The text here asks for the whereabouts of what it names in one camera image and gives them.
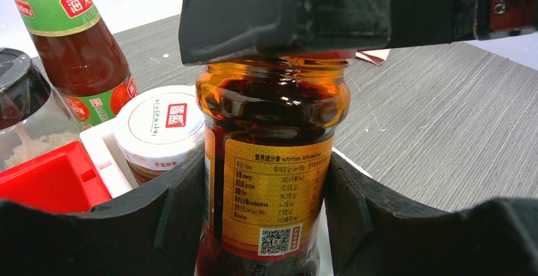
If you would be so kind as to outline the red plastic bin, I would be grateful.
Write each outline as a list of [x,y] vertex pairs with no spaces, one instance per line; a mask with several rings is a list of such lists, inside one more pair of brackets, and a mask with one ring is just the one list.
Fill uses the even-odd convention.
[[1,172],[1,199],[51,213],[85,213],[112,199],[86,149],[73,141]]

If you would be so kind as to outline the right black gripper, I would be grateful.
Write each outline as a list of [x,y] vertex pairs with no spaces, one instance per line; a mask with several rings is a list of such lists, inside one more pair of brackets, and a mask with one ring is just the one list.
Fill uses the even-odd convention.
[[534,32],[537,0],[455,0],[455,41],[486,41]]

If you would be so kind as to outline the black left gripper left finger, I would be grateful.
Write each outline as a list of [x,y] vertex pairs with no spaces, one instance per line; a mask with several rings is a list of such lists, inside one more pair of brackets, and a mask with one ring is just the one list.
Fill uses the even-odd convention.
[[192,275],[204,154],[87,213],[1,202],[2,275]]

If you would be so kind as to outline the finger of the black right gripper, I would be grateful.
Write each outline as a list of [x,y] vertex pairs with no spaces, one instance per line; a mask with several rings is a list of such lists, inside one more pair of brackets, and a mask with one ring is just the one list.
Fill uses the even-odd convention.
[[183,0],[185,65],[451,43],[456,0]]

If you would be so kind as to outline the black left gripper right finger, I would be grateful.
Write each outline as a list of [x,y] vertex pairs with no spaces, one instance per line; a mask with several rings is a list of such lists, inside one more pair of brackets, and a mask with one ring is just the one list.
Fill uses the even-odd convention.
[[495,198],[449,213],[333,154],[325,180],[336,275],[536,275],[537,201]]

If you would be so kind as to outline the pink cloth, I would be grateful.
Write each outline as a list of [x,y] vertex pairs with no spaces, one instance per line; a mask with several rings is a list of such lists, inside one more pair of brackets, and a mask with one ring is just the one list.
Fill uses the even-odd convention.
[[373,63],[374,65],[381,65],[387,60],[390,51],[391,49],[357,51],[355,53],[355,58]]

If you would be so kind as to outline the white lid brown sauce jar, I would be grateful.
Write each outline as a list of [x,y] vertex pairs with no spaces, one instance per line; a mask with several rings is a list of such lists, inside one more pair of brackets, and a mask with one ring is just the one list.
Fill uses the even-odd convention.
[[115,118],[114,138],[137,184],[203,149],[204,120],[194,86],[162,86],[129,101]]

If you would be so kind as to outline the red lid chili sauce jar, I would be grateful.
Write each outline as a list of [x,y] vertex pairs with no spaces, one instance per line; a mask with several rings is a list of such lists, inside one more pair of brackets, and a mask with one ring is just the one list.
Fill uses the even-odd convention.
[[196,275],[317,275],[317,230],[352,50],[209,64]]

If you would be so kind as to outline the yellow cap sauce bottle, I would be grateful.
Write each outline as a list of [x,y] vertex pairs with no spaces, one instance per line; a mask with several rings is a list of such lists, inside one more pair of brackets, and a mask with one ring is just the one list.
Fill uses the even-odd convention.
[[113,119],[138,94],[93,0],[14,0],[51,84],[85,129]]

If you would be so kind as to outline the grey lid seasoning jar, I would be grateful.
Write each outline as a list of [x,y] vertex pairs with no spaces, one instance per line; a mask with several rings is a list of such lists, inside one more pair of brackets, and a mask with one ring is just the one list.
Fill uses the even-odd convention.
[[78,141],[81,131],[31,57],[1,48],[1,170]]

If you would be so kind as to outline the right white plastic bin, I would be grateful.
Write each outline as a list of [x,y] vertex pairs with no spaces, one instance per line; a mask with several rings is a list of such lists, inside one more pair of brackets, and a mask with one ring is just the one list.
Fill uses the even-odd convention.
[[[138,186],[113,134],[114,120],[80,133],[80,139],[97,168],[109,194],[116,198]],[[333,276],[329,231],[325,206],[318,222],[317,245],[320,252],[319,275]]]

